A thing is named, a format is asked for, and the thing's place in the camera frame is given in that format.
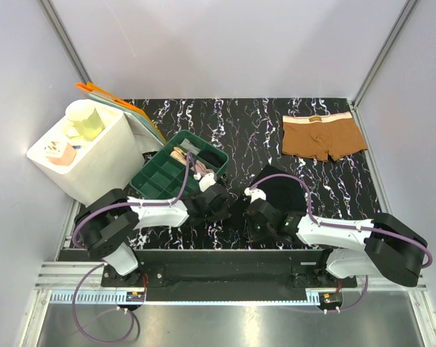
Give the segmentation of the beige rolled sock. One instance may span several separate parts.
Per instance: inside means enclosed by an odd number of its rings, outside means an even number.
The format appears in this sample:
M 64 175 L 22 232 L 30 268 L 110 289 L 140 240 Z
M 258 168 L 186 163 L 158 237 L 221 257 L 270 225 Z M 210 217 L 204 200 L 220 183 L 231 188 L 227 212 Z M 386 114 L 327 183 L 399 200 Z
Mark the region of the beige rolled sock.
M 189 160 L 189 153 L 182 150 L 180 147 L 174 147 L 170 153 L 170 156 L 183 165 L 186 165 L 187 161 Z

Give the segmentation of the green divided organizer tray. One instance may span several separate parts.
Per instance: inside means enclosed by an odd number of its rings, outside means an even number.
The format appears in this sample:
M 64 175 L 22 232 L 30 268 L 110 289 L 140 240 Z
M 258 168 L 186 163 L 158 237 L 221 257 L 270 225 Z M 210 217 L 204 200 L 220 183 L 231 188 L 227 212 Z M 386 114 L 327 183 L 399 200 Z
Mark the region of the green divided organizer tray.
M 188 139 L 200 149 L 198 155 L 191 153 L 195 162 L 199 160 L 204 163 L 215 171 L 218 178 L 225 174 L 229 156 L 201 137 L 187 130 L 181 130 L 153 155 L 130 181 L 130 186 L 142 197 L 162 200 L 178 195 L 184 183 L 186 166 L 173 159 L 170 153 L 174 147 L 180 147 L 184 139 Z

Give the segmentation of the yellow green cup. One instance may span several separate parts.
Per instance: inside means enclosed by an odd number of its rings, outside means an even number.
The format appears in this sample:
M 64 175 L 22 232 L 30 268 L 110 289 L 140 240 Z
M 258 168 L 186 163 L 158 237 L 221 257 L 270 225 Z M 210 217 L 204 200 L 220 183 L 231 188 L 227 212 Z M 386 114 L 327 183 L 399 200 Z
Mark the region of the yellow green cup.
M 83 138 L 93 141 L 104 129 L 105 125 L 91 100 L 76 100 L 67 106 L 65 119 L 68 124 L 64 134 L 69 139 Z

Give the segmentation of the pink box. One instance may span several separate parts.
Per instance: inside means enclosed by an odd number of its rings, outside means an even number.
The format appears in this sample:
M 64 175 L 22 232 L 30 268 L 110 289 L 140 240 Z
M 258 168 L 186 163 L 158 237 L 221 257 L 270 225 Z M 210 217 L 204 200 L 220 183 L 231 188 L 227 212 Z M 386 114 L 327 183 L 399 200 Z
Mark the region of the pink box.
M 58 166 L 70 166 L 77 151 L 68 142 L 50 142 L 45 149 L 47 159 Z

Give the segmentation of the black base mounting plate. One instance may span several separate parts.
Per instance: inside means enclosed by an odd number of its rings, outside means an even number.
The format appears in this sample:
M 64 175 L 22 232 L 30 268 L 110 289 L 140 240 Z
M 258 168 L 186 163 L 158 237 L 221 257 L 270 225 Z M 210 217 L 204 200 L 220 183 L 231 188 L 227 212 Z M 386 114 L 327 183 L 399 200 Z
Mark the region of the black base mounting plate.
M 148 270 L 157 266 L 177 281 L 264 281 L 293 278 L 296 287 L 328 287 L 342 280 L 334 278 L 321 268 L 328 250 L 137 250 L 139 267 L 126 276 L 120 276 L 111 267 L 105 267 L 105 276 L 115 283 L 134 285 Z

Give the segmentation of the white storage bin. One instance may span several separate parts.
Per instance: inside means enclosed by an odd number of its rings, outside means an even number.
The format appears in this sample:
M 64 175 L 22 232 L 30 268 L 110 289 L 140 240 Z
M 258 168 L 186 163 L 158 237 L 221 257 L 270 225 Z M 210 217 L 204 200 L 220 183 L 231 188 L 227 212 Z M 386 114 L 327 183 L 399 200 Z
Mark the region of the white storage bin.
M 105 125 L 93 141 L 69 139 L 64 134 L 68 124 L 64 114 L 26 153 L 66 194 L 84 205 L 112 189 L 123 189 L 145 162 L 124 112 L 93 102 Z M 70 166 L 58 166 L 47 159 L 45 149 L 52 141 L 68 142 L 77 151 Z

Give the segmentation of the aluminium front rail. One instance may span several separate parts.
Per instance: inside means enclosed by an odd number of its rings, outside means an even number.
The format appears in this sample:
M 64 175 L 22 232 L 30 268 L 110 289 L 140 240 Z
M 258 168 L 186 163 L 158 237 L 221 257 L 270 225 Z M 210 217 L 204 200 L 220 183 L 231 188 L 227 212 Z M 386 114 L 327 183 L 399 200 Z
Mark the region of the aluminium front rail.
M 169 306 L 256 306 L 318 307 L 337 309 L 334 296 L 361 292 L 364 281 L 347 278 L 328 287 L 296 287 L 293 278 L 264 281 L 177 281 L 155 266 L 134 285 L 115 283 L 106 271 L 92 263 L 47 262 L 43 264 L 36 289 L 51 291 L 57 304 L 115 304 L 120 307 Z

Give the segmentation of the grey rolled sock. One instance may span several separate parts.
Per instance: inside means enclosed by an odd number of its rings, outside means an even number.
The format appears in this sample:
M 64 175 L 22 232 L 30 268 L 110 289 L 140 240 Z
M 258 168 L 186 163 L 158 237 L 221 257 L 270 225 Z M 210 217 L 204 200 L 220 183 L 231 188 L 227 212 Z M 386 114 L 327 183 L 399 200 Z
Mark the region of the grey rolled sock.
M 187 152 L 192 153 L 193 155 L 198 155 L 200 152 L 200 149 L 195 146 L 192 142 L 190 142 L 188 139 L 184 139 L 180 143 L 180 147 L 186 150 Z

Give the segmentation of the brown boxer briefs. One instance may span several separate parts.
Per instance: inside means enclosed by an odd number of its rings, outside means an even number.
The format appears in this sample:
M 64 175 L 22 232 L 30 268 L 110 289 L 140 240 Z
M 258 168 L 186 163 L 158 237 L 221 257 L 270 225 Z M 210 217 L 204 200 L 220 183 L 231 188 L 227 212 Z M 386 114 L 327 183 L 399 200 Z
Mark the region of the brown boxer briefs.
M 282 153 L 320 161 L 337 161 L 367 149 L 349 112 L 326 116 L 284 116 Z

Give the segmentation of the orange and teal folders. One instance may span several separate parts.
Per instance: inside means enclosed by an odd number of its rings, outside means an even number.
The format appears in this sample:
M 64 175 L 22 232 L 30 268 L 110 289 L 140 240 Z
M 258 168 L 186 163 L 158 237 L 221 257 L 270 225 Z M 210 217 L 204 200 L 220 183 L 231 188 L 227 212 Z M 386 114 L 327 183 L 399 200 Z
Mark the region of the orange and teal folders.
M 138 108 L 125 100 L 116 97 L 115 95 L 106 92 L 105 90 L 99 88 L 95 84 L 88 82 L 86 84 L 78 82 L 75 87 L 82 92 L 87 98 L 103 103 L 107 106 L 117 108 L 123 112 L 127 112 L 133 117 L 135 117 L 140 123 L 145 125 L 147 129 L 163 144 L 166 143 L 165 137 L 162 135 L 161 131 L 152 122 L 148 115 L 141 109 Z

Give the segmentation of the black underwear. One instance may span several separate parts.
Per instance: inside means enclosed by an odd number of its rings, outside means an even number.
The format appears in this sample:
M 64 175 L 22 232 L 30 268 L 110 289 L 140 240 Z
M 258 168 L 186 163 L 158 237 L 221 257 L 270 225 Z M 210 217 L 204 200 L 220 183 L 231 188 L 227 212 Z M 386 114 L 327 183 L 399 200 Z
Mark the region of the black underwear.
M 282 214 L 296 211 L 305 215 L 307 203 L 304 189 L 301 184 L 290 178 L 275 177 L 268 179 L 257 186 L 266 194 L 266 201 Z M 256 227 L 251 228 L 249 221 L 244 217 L 245 210 L 250 205 L 250 198 L 240 191 L 239 198 L 229 208 L 230 217 L 223 222 L 226 228 L 235 231 L 257 233 Z

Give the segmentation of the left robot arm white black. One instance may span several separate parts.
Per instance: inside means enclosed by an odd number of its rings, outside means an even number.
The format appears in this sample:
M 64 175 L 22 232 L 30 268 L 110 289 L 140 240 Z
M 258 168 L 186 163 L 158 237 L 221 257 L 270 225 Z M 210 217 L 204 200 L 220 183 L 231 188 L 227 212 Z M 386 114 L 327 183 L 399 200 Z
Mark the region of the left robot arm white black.
M 123 284 L 135 286 L 142 279 L 142 268 L 128 245 L 133 231 L 223 220 L 228 217 L 228 198 L 226 188 L 218 183 L 202 192 L 167 200 L 137 199 L 121 189 L 112 189 L 77 215 L 72 241 L 111 266 Z

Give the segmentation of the pink rolled sock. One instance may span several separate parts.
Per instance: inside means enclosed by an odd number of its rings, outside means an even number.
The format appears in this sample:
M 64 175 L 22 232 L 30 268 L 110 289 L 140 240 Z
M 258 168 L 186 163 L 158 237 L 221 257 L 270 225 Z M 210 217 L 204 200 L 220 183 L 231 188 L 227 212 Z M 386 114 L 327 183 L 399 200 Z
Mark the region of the pink rolled sock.
M 194 171 L 194 177 L 198 179 L 201 179 L 207 174 L 212 174 L 215 176 L 215 171 L 211 168 L 208 168 L 204 163 L 199 160 L 192 165 L 192 170 Z

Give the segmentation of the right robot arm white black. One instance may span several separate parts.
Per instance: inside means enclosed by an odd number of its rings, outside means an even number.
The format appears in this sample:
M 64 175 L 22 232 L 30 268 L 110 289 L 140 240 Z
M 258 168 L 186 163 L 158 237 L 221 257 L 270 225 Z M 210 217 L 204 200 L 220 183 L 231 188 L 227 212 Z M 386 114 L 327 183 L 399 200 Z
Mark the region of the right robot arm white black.
M 283 213 L 257 199 L 244 216 L 251 240 L 329 246 L 325 260 L 314 270 L 321 286 L 355 275 L 381 275 L 400 286 L 414 287 L 429 258 L 426 240 L 388 213 L 366 220 L 336 220 L 299 211 Z

